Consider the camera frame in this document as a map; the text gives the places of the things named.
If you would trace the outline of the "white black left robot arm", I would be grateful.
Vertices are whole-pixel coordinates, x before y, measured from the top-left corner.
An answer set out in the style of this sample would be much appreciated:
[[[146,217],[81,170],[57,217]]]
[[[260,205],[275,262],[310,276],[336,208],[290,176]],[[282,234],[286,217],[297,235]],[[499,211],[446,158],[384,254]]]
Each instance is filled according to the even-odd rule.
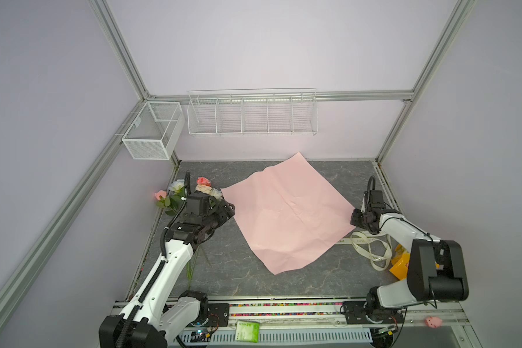
[[[204,326],[213,317],[201,291],[184,291],[172,307],[166,302],[195,252],[232,219],[235,207],[221,195],[192,190],[189,173],[176,195],[182,203],[162,231],[155,265],[121,312],[103,320],[100,347],[168,347],[173,342],[184,347],[181,332],[190,325]]]

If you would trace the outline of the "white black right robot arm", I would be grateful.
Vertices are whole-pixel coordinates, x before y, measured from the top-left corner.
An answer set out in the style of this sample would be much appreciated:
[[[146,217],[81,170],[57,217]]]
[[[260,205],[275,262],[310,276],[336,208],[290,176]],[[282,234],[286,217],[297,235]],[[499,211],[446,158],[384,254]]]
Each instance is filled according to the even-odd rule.
[[[360,314],[370,323],[394,320],[408,307],[438,302],[460,302],[469,296],[463,250],[458,242],[440,239],[410,222],[390,206],[371,176],[360,208],[353,210],[350,223],[356,227],[350,242],[355,251],[371,261],[377,271],[392,264],[391,241],[409,257],[407,275],[393,284],[373,287],[364,302],[343,304],[346,316]]]

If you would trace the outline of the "red pink fake rose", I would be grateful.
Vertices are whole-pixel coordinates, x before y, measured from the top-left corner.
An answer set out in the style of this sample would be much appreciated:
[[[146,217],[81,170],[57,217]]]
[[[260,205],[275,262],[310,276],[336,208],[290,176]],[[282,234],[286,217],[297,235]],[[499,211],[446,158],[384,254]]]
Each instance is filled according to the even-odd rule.
[[[199,177],[197,179],[197,185],[198,186],[211,186],[211,182],[209,179],[207,179],[205,177]]]

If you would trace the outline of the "pink purple wrapping paper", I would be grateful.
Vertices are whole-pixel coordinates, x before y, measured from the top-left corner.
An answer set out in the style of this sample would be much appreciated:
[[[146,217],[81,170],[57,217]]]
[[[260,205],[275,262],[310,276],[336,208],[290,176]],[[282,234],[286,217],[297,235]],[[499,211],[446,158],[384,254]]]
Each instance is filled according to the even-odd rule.
[[[354,207],[301,153],[223,188],[246,242],[274,275],[316,261],[354,227]]]

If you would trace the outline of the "cream fake rose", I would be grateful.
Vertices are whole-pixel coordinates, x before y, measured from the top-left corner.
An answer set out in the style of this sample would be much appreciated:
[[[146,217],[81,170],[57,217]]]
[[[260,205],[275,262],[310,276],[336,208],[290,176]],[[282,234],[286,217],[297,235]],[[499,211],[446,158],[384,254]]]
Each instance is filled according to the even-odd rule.
[[[213,188],[209,185],[197,185],[195,190],[204,194],[211,194]]]

